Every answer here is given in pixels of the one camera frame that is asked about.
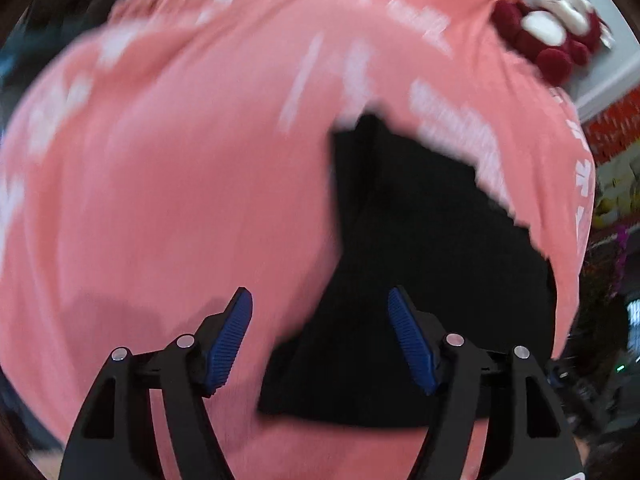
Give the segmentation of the black small garment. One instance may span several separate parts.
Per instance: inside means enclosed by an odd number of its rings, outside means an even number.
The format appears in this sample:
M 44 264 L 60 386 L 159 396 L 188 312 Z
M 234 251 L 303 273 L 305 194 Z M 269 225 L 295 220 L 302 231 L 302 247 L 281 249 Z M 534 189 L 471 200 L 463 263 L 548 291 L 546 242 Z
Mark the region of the black small garment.
M 387 297 L 413 305 L 477 347 L 554 345 L 552 265 L 529 232 L 476 184 L 474 169 L 367 114 L 331 138 L 342 254 L 303 328 L 275 348 L 258 410 L 366 428 L 426 425 L 434 400 L 418 386 Z

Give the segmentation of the yellow and purple flowers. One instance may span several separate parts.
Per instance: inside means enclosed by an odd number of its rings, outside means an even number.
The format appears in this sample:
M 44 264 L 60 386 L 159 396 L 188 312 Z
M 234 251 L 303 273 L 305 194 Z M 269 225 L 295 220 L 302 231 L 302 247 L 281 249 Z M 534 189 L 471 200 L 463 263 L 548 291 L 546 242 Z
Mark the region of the yellow and purple flowers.
M 639 147 L 597 169 L 589 245 L 613 256 L 612 293 L 631 290 L 639 273 Z

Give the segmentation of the pink printed blanket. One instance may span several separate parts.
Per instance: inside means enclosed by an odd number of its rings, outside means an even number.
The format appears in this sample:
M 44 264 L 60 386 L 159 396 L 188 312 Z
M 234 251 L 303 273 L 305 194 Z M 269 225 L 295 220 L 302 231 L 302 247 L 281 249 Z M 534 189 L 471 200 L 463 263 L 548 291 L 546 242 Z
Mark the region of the pink printed blanket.
M 122 0 L 26 92 L 1 145 L 1 365 L 66 440 L 118 346 L 162 348 L 238 287 L 254 315 L 207 405 L 239 479 L 401 479 L 419 430 L 262 422 L 273 344 L 337 262 L 326 134 L 378 104 L 477 166 L 578 307 L 593 160 L 496 0 Z

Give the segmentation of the dark red plush toy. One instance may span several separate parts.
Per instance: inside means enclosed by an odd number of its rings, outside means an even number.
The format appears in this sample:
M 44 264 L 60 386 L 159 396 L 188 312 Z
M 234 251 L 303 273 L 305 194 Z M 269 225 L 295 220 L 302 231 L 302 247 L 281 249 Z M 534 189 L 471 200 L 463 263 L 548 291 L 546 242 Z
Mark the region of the dark red plush toy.
M 503 41 L 559 87 L 615 39 L 590 0 L 499 0 L 491 23 Z

